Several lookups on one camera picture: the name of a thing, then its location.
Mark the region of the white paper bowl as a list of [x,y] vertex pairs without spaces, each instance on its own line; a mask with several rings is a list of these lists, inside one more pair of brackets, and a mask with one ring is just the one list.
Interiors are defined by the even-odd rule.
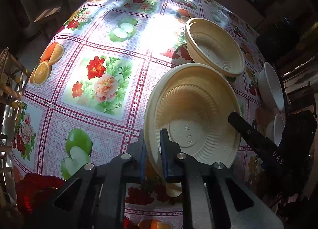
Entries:
[[285,128],[285,123],[280,114],[276,114],[274,119],[270,121],[265,130],[265,137],[269,138],[272,142],[279,146],[282,133]]
[[260,96],[268,109],[283,111],[282,87],[274,68],[268,62],[264,63],[264,67],[258,75],[258,88]]

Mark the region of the cream plastic bowl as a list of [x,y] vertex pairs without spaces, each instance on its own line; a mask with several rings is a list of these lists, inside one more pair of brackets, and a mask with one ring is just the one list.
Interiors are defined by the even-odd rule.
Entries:
[[186,49],[196,63],[208,65],[227,77],[238,77],[245,60],[238,43],[217,24],[204,18],[185,23]]
[[144,114],[149,161],[162,177],[160,131],[165,128],[182,152],[202,163],[233,164],[240,135],[228,122],[240,112],[229,82],[215,69],[188,63],[168,71],[152,90]]

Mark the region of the red plastic basin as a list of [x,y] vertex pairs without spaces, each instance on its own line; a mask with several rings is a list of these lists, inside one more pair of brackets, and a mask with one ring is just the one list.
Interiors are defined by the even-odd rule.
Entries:
[[40,204],[48,200],[66,181],[55,176],[29,173],[16,183],[17,209],[23,215],[30,215]]

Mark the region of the wooden chair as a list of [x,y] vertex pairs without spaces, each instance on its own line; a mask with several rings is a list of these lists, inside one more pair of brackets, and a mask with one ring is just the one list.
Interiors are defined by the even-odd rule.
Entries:
[[1,51],[1,151],[10,150],[21,100],[31,73],[10,52]]

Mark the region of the wooden stool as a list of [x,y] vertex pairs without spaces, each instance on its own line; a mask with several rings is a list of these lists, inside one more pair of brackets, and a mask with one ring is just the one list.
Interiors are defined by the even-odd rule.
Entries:
[[38,12],[33,21],[40,29],[46,42],[49,42],[70,16],[68,0],[50,0]]

